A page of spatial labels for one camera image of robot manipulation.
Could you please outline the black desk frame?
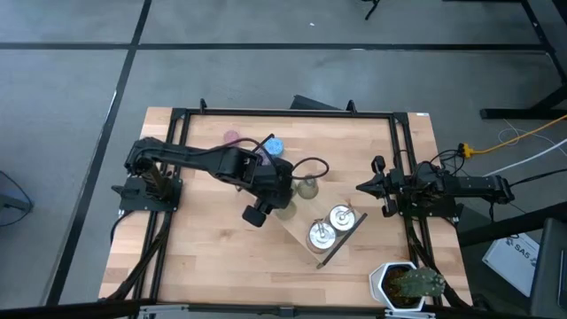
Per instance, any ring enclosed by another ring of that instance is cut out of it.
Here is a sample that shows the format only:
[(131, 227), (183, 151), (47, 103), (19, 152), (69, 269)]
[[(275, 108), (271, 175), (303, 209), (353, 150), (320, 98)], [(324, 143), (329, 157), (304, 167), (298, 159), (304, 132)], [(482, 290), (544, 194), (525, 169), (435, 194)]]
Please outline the black desk frame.
[(480, 118), (483, 120), (553, 120), (567, 116), (567, 108), (559, 109), (558, 106), (563, 102), (567, 102), (567, 73), (563, 70), (559, 58), (555, 52), (555, 48), (548, 40), (547, 35), (540, 24), (533, 8), (528, 0), (520, 0), (532, 28), (538, 36), (540, 43), (544, 47), (546, 55), (551, 60), (557, 74), (560, 77), (561, 85), (547, 96), (527, 108), (485, 108), (479, 111)]

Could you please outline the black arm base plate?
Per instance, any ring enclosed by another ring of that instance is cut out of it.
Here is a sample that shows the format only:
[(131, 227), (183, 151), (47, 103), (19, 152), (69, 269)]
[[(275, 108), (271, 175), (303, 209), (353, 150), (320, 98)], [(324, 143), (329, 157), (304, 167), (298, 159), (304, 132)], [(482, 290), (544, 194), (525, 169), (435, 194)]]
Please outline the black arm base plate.
[(113, 185), (111, 189), (120, 196), (119, 209), (124, 211), (175, 211), (179, 206), (183, 181), (168, 179), (171, 185), (169, 198), (151, 196), (150, 188), (140, 177), (129, 177), (123, 186)]
[(398, 204), (399, 214), (410, 217), (459, 217), (462, 207), (454, 201), (439, 201), (432, 204), (421, 204), (412, 202), (400, 202)]

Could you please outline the silver tin candle holder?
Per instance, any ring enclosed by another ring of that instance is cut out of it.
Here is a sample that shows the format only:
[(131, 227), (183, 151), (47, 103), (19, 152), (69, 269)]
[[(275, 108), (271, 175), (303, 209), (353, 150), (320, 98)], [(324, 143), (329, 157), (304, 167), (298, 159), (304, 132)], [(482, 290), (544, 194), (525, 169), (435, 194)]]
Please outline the silver tin candle holder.
[(324, 220), (315, 220), (307, 232), (307, 248), (317, 254), (322, 254), (335, 245), (337, 233), (335, 229)]
[(356, 215), (350, 206), (336, 205), (329, 211), (327, 222), (338, 234), (343, 234), (354, 226)]

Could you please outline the black diagonal bar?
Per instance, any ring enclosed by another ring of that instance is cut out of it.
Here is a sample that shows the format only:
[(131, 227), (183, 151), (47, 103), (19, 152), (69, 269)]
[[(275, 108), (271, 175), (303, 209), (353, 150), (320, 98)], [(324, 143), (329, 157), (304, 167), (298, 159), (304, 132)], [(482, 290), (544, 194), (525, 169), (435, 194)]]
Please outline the black diagonal bar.
[(567, 222), (567, 201), (532, 211), (528, 214), (466, 230), (459, 235), (461, 247), (494, 241), (511, 235), (544, 228), (545, 220)]

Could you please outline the black aluminium table frame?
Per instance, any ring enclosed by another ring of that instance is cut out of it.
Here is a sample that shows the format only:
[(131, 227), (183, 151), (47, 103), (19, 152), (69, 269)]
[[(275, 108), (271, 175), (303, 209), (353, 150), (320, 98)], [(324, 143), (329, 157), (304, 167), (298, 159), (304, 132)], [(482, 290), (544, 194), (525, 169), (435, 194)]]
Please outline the black aluminium table frame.
[(392, 125), (375, 113), (339, 111), (208, 109), (180, 121), (175, 141), (210, 148), (235, 129), (246, 142), (274, 135), (293, 164), (316, 157), (330, 170), (322, 180), (367, 215), (345, 245), (322, 268), (301, 245), (277, 239), (262, 244), (257, 228), (242, 213), (252, 196), (183, 169), (183, 194), (167, 242), (159, 288), (162, 301), (190, 304), (375, 307), (369, 274), (388, 261), (409, 258), (404, 221), (384, 217), (382, 204), (356, 186), (372, 176), (378, 155), (392, 163), (432, 160), (438, 153), (431, 119), (411, 113), (407, 124)]

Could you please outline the black crossbar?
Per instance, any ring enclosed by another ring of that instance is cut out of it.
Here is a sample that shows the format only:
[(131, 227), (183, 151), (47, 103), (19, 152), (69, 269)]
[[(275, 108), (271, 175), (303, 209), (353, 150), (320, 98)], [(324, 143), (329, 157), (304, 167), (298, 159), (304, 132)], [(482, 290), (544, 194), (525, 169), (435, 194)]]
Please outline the black crossbar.
[(0, 319), (115, 319), (136, 315), (151, 300), (106, 300), (90, 303), (0, 310)]

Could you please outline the black case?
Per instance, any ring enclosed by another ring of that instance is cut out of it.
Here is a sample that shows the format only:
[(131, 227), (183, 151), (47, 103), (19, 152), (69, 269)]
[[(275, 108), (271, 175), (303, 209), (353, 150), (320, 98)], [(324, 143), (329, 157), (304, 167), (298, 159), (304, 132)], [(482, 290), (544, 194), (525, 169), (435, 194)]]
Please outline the black case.
[(544, 222), (530, 297), (530, 315), (567, 319), (567, 223)]

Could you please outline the black tripod leg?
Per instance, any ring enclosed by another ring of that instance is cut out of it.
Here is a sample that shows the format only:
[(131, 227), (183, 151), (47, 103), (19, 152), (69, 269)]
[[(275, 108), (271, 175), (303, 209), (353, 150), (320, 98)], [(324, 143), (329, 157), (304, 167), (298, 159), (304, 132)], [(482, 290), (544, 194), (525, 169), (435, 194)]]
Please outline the black tripod leg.
[(369, 20), (372, 14), (374, 13), (374, 11), (376, 10), (378, 4), (381, 2), (381, 0), (362, 0), (362, 2), (371, 3), (371, 7), (364, 17), (365, 20)]

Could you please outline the white hexagonal planter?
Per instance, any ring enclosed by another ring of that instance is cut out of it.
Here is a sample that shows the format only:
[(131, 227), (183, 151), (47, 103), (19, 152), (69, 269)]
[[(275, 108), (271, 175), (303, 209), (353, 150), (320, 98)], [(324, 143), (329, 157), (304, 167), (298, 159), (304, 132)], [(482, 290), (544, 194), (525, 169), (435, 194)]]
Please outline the white hexagonal planter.
[(409, 298), (402, 302), (400, 298), (390, 297), (386, 292), (386, 277), (391, 271), (400, 270), (407, 272), (416, 269), (416, 265), (411, 261), (386, 262), (369, 274), (369, 290), (371, 297), (385, 305), (388, 309), (396, 312), (417, 312), (421, 311), (425, 302), (425, 297)]

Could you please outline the white cardboard box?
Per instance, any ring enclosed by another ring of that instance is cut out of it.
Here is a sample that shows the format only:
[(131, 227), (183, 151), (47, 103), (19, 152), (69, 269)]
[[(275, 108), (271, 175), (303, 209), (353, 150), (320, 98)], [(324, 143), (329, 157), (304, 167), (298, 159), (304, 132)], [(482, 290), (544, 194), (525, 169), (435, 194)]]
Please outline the white cardboard box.
[(482, 262), (520, 291), (531, 296), (540, 245), (525, 233), (494, 240)]

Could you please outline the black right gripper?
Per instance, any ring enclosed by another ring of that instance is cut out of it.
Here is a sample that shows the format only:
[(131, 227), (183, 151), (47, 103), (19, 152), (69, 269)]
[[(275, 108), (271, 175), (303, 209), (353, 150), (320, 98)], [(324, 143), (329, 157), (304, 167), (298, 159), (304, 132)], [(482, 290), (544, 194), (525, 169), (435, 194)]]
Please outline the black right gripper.
[(376, 156), (371, 167), (375, 173), (374, 178), (356, 186), (358, 191), (369, 194), (370, 196), (384, 201), (382, 213), (384, 217), (392, 217), (398, 213), (396, 202), (391, 198), (392, 185), (388, 174), (384, 173), (385, 160), (383, 156)]

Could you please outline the grey metal crossbar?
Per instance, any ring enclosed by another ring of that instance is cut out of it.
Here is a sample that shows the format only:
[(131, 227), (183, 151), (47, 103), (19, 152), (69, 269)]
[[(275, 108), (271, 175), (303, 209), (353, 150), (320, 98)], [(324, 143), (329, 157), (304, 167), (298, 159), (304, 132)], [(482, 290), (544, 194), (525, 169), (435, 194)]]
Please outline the grey metal crossbar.
[(236, 304), (160, 304), (140, 307), (139, 314), (162, 315), (167, 313), (228, 313), (274, 315), (294, 318), (300, 315), (353, 315), (374, 316), (384, 319), (438, 319), (431, 312), (394, 311), (385, 307), (316, 307), (278, 305), (236, 305)]

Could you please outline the light blue patterned candle holder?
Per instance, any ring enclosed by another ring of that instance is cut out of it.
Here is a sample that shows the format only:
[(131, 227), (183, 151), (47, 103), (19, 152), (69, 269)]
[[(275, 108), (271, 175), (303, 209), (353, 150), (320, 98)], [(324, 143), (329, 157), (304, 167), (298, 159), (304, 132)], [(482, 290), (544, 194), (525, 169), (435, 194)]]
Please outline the light blue patterned candle holder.
[(273, 157), (280, 157), (284, 153), (284, 142), (280, 138), (271, 137), (263, 146), (268, 154)]

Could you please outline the clear glass cup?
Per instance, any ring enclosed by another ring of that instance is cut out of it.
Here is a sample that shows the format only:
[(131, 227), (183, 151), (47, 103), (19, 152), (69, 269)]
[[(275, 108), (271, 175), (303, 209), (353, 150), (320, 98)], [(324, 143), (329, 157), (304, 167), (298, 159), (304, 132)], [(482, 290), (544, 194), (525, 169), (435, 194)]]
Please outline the clear glass cup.
[(293, 201), (286, 208), (275, 210), (275, 215), (280, 221), (288, 221), (297, 213), (297, 207)]

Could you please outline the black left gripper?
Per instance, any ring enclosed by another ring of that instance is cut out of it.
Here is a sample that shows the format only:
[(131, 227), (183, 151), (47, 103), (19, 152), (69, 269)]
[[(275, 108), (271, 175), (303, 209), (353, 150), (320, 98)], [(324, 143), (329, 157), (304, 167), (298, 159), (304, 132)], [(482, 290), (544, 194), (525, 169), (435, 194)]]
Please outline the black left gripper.
[(259, 228), (274, 209), (285, 209), (291, 202), (291, 171), (293, 165), (280, 158), (274, 159), (275, 165), (258, 165), (252, 162), (245, 170), (243, 189), (256, 200), (247, 206), (242, 214), (245, 221)]

